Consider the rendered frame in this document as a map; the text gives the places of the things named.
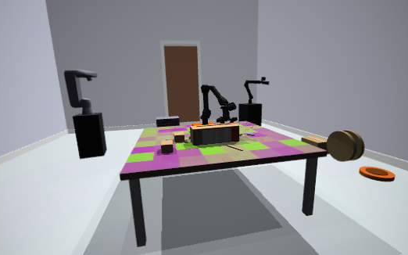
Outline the tan cube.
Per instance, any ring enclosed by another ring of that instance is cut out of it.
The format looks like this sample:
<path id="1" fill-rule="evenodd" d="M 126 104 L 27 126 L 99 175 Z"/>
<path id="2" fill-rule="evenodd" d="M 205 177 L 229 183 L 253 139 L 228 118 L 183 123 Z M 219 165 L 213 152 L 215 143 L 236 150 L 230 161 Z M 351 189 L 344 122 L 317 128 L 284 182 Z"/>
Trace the tan cube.
<path id="1" fill-rule="evenodd" d="M 174 141 L 175 142 L 184 142 L 184 133 L 183 132 L 174 132 Z"/>
<path id="2" fill-rule="evenodd" d="M 173 140 L 166 140 L 161 142 L 162 153 L 173 153 Z"/>

